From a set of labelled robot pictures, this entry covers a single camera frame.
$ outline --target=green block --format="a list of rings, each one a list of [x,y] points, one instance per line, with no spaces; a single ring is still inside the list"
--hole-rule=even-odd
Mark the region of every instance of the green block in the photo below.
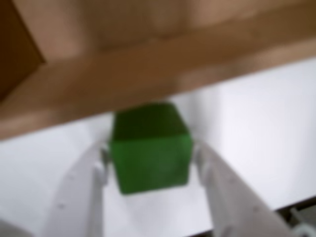
[[[121,192],[186,184],[192,147],[189,131],[170,103],[117,113],[110,152]]]

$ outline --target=wooden board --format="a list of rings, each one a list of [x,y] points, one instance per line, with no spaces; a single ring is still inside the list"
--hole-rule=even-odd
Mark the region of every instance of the wooden board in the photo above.
[[[0,101],[42,62],[10,0],[0,0]]]
[[[47,61],[163,39],[306,0],[14,0]]]
[[[41,68],[0,108],[0,138],[316,55],[316,3]]]

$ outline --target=white surface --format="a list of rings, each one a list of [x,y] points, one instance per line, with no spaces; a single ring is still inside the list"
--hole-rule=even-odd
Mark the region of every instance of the white surface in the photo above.
[[[195,136],[211,143],[272,208],[316,194],[316,59],[174,99]],[[99,137],[98,116],[0,143],[0,217],[38,233],[65,171]],[[210,228],[203,190],[190,185],[122,197],[105,189],[107,237],[184,237]]]

